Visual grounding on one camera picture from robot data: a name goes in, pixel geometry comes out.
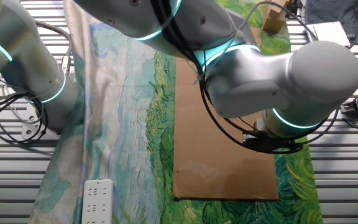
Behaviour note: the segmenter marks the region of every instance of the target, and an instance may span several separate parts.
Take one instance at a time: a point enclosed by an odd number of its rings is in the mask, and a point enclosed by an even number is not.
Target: brown cardboard
[[[204,107],[196,74],[177,59],[173,196],[278,200],[274,156],[245,149],[228,139],[212,122]],[[215,117],[236,139],[242,133]],[[244,119],[253,124],[261,113]],[[247,128],[239,119],[238,125]]]
[[[265,18],[262,29],[264,31],[276,34],[276,33],[280,32],[280,30],[284,26],[284,24],[285,24],[285,11],[282,10],[280,15],[277,17],[277,19],[267,16]]]
[[[254,35],[255,40],[256,40],[256,44],[259,47],[259,50],[262,50],[262,37],[260,35],[260,28],[259,27],[250,27],[251,28],[251,32],[252,35]]]
[[[272,2],[275,2],[283,7],[288,7],[288,5],[290,4],[290,0],[273,0]],[[280,13],[283,11],[283,9],[281,9],[280,7],[273,5],[269,5],[267,10],[267,15],[274,19],[277,19],[280,16]]]

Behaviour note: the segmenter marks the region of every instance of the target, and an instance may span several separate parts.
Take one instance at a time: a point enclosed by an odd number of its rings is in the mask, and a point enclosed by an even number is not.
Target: white power strip
[[[82,224],[112,223],[112,180],[88,180],[84,186]]]

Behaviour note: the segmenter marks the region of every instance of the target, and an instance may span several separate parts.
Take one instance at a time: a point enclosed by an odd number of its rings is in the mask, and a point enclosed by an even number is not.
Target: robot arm
[[[184,57],[164,37],[150,1],[75,0],[123,34],[169,55]],[[244,18],[214,0],[170,0],[172,15],[198,62],[212,105],[224,118],[264,111],[258,128],[283,138],[307,133],[358,87],[358,61],[332,42],[297,52],[262,55]],[[224,53],[231,40],[230,47]]]
[[[204,71],[217,114],[238,118],[264,110],[257,129],[281,138],[310,132],[358,87],[358,61],[346,48],[313,42],[297,52],[262,55],[244,18],[214,0],[169,1],[186,50],[173,44],[179,36],[166,35],[171,20],[158,17],[151,0],[75,2],[163,53],[186,58],[190,51]],[[39,95],[50,128],[64,128],[77,96],[75,84],[42,44],[29,13],[16,0],[0,6],[0,72],[17,90]]]
[[[65,127],[77,87],[42,43],[31,15],[16,0],[0,5],[0,73],[15,91],[39,96],[50,129]]]

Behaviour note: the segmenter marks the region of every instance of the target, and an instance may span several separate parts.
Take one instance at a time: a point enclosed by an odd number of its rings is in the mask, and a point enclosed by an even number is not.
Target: table surface
[[[68,31],[62,0],[22,1],[22,4],[35,19]],[[308,42],[304,29],[294,20],[288,20],[287,24],[291,49],[297,50]],[[47,29],[39,28],[39,33],[52,55],[61,62],[68,41]],[[352,52],[358,58],[358,44]],[[27,102],[18,101],[16,107],[25,115]],[[358,224],[358,129],[350,128],[340,118],[341,115],[325,136],[310,144],[310,151],[324,223]],[[11,111],[1,113],[1,119],[8,131],[21,137],[23,124]],[[27,223],[56,143],[45,140],[23,149],[0,140],[0,223]]]

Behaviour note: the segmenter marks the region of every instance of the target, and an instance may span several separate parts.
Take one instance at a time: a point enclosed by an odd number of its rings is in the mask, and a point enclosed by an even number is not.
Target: gray fabric
[[[306,23],[341,21],[347,37],[358,39],[358,0],[307,0]]]

